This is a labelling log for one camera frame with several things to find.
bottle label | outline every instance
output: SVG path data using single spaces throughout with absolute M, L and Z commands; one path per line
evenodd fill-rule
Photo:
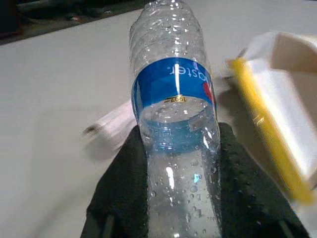
M 145 67 L 132 87 L 137 119 L 143 108 L 164 101 L 186 103 L 186 96 L 215 102 L 211 76 L 199 63 L 184 58 L 166 58 Z

plastic water bottle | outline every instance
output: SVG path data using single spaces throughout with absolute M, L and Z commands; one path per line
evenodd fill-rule
M 131 27 L 130 52 L 133 110 L 148 158 L 148 237 L 221 237 L 219 128 L 190 7 L 147 4 Z

yellow object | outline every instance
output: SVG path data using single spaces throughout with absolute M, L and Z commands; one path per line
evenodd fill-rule
M 293 197 L 303 204 L 312 204 L 313 193 L 308 183 L 301 179 L 293 159 L 283 142 L 278 128 L 264 105 L 254 84 L 253 74 L 243 58 L 232 62 L 232 68 L 239 82 L 240 92 L 250 106 L 254 121 L 268 146 L 278 171 Z

white table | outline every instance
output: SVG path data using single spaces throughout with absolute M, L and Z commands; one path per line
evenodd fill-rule
M 317 35 L 317 2 L 187 0 L 217 74 L 252 37 Z M 79 237 L 85 209 L 113 154 L 81 131 L 129 98 L 128 31 L 140 11 L 0 47 L 0 237 Z M 218 117 L 256 157 L 263 153 L 235 90 L 214 82 Z M 317 209 L 299 211 L 317 237 Z

clear plastic bottle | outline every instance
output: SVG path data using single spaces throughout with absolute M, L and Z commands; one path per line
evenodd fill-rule
M 148 157 L 149 237 L 221 237 L 219 128 L 190 7 L 147 4 L 130 29 L 130 52 L 132 104 Z

